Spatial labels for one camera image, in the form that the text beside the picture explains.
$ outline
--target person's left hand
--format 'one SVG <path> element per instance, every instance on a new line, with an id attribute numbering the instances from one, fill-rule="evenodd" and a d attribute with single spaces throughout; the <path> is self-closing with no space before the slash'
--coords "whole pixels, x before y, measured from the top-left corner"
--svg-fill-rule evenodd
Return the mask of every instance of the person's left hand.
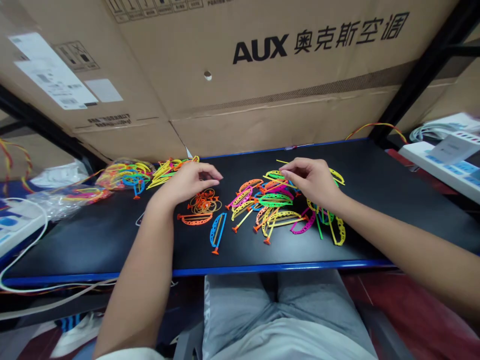
<path id="1" fill-rule="evenodd" d="M 204 162 L 188 162 L 180 168 L 150 201 L 161 198 L 172 206 L 193 198 L 197 193 L 218 185 L 224 177 L 215 166 Z"/>

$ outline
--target white sleeve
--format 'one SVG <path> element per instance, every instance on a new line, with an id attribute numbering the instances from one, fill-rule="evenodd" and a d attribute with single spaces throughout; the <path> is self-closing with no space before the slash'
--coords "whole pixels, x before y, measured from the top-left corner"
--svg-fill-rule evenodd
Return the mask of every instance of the white sleeve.
<path id="1" fill-rule="evenodd" d="M 134 347 L 111 352 L 97 360 L 165 360 L 165 358 L 152 348 Z"/>

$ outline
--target gray pants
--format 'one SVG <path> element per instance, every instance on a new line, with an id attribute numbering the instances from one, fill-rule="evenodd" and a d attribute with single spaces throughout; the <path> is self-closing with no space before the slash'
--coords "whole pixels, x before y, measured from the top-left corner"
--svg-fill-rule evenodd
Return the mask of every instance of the gray pants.
<path id="1" fill-rule="evenodd" d="M 324 325 L 377 356 L 337 270 L 279 272 L 278 302 L 271 301 L 255 273 L 205 276 L 204 295 L 204 360 L 280 318 Z"/>

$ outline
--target table surface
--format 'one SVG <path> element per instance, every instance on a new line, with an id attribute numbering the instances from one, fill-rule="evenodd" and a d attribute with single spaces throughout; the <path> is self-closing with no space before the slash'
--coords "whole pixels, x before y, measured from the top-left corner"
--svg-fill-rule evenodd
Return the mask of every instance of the table surface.
<path id="1" fill-rule="evenodd" d="M 343 176 L 346 185 L 341 189 L 350 197 L 480 254 L 480 225 L 369 140 L 222 156 L 204 161 L 213 164 L 224 176 L 215 191 L 225 205 L 232 201 L 244 182 L 261 179 L 267 171 L 278 169 L 281 164 L 276 159 L 288 162 L 295 157 L 325 159 Z M 153 189 L 149 190 L 141 195 L 140 200 L 133 200 L 131 191 L 120 191 L 82 208 L 75 216 L 58 224 L 25 254 L 7 272 L 5 283 L 27 285 L 116 276 L 137 234 L 135 222 L 153 192 Z M 305 207 L 304 198 L 298 197 L 291 208 L 302 212 Z M 224 207 L 213 218 L 223 211 Z M 186 203 L 176 208 L 174 216 L 177 214 L 190 214 Z M 188 226 L 174 219 L 174 276 L 366 267 L 389 263 L 347 224 L 343 246 L 333 244 L 330 229 L 325 225 L 322 225 L 323 240 L 316 226 L 299 235 L 290 232 L 291 225 L 276 228 L 268 246 L 263 243 L 263 235 L 252 230 L 255 215 L 251 214 L 235 234 L 231 228 L 238 221 L 232 222 L 229 212 L 218 256 L 211 253 L 209 235 L 213 220 L 204 225 Z M 334 229 L 338 236 L 336 223 Z"/>

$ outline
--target hand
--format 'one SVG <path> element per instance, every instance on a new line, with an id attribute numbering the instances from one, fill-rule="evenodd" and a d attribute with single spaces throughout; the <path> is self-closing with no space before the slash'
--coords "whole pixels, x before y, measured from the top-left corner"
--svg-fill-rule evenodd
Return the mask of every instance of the hand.
<path id="1" fill-rule="evenodd" d="M 333 213 L 337 211 L 340 200 L 346 196 L 335 184 L 325 160 L 296 157 L 279 170 L 307 199 Z"/>
<path id="2" fill-rule="evenodd" d="M 193 198 L 197 193 L 220 183 L 224 177 L 215 166 L 204 162 L 187 162 L 164 183 L 150 201 L 161 198 L 172 206 Z"/>

